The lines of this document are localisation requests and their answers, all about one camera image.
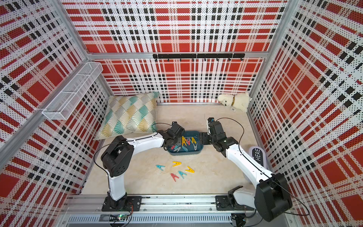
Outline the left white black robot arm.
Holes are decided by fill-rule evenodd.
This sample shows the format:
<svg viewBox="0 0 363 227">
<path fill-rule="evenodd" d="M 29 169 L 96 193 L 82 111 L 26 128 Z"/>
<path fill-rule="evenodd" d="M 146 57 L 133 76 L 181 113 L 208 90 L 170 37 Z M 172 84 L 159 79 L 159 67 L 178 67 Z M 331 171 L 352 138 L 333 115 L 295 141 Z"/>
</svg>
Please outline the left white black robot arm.
<svg viewBox="0 0 363 227">
<path fill-rule="evenodd" d="M 120 211 L 127 206 L 124 175 L 133 155 L 153 148 L 168 149 L 175 145 L 184 133 L 183 127 L 177 122 L 172 122 L 169 129 L 158 130 L 150 135 L 138 138 L 117 136 L 101 156 L 109 184 L 102 211 Z"/>
</svg>

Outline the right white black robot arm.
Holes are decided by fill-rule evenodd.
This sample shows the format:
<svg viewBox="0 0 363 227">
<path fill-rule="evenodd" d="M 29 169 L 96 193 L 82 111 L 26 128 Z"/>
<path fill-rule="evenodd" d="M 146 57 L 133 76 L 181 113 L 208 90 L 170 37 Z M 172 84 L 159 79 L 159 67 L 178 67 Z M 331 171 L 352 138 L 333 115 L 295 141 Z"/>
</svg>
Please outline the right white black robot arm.
<svg viewBox="0 0 363 227">
<path fill-rule="evenodd" d="M 239 188 L 232 192 L 238 205 L 254 208 L 262 219 L 270 222 L 293 207 L 287 181 L 282 174 L 274 174 L 245 152 L 233 137 L 227 137 L 222 124 L 213 117 L 207 120 L 207 132 L 202 134 L 205 145 L 213 145 L 232 161 L 252 183 L 254 190 Z"/>
</svg>

